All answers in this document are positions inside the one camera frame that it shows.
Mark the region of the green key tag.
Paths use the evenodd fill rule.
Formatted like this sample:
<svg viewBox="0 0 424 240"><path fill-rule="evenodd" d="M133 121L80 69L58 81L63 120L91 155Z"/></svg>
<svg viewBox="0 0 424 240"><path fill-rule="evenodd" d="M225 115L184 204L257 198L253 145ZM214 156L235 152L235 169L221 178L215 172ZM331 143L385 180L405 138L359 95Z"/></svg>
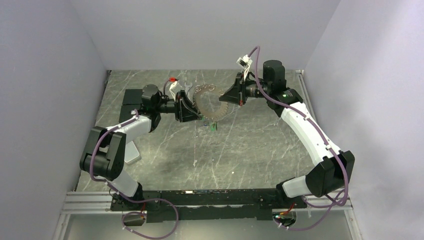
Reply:
<svg viewBox="0 0 424 240"><path fill-rule="evenodd" d="M213 122L212 124L211 124L211 126L210 126L210 129L211 129L211 131L216 131L218 128L217 128L217 123L216 122Z"/></svg>

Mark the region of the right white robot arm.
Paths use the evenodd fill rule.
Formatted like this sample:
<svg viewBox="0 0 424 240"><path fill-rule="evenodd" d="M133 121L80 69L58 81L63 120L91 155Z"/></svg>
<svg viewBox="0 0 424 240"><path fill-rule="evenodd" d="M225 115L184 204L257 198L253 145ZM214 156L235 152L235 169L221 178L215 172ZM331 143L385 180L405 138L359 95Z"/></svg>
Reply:
<svg viewBox="0 0 424 240"><path fill-rule="evenodd" d="M276 203L287 208L295 197L322 197L339 188L343 188L343 196L347 197L355 157L351 151L341 150L330 140L312 118L300 94L287 87L282 62L265 61L261 78L250 71L253 61L248 56L236 62L242 71L219 100L242 106L248 98L266 99L268 107L290 126L312 160L313 169L309 173L278 185L281 190L275 194Z"/></svg>

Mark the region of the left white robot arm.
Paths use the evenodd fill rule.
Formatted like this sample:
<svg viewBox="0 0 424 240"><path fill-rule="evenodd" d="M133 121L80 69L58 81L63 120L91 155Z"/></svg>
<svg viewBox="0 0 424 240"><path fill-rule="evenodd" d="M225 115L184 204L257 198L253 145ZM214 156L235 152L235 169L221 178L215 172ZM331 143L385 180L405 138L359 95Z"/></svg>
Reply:
<svg viewBox="0 0 424 240"><path fill-rule="evenodd" d="M144 196L143 186L124 170L126 148L141 135L153 132L162 114L173 114L181 123L202 119L185 90L170 98L154 84L142 89L127 89L119 123L93 127L81 155L80 169L89 173L92 181L104 183L121 195L131 210L143 205Z"/></svg>

